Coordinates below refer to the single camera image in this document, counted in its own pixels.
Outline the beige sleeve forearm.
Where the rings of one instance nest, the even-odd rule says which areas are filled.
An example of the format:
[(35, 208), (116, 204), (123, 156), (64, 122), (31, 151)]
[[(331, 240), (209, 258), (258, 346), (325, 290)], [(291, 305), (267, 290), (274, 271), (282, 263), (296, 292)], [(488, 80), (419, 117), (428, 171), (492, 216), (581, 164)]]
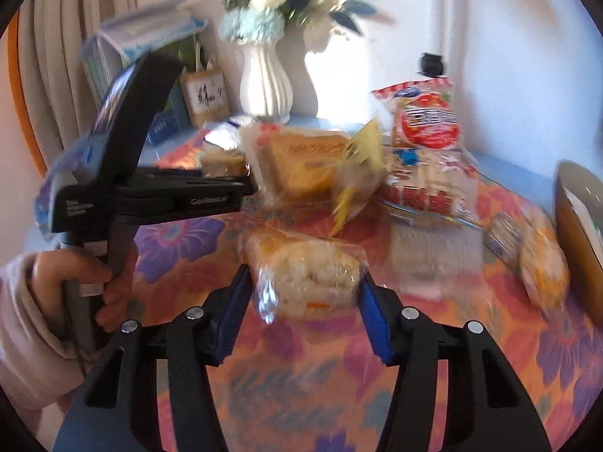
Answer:
[(83, 383), (73, 345), (49, 330), (28, 286), (36, 258), (20, 255), (1, 269), (1, 388), (13, 404), (30, 410)]

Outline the person's left hand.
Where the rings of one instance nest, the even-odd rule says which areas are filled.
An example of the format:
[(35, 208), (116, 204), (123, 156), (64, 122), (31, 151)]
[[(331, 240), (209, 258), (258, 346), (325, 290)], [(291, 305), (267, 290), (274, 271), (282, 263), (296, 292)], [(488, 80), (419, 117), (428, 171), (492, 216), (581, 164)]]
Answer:
[(103, 304), (96, 313), (96, 322), (107, 333), (115, 331), (127, 318), (137, 259), (138, 247), (133, 243), (126, 254), (124, 269), (113, 275), (96, 257), (84, 251), (61, 249), (39, 253), (28, 285), (49, 330), (60, 338), (66, 335), (62, 285), (76, 281), (103, 285)]

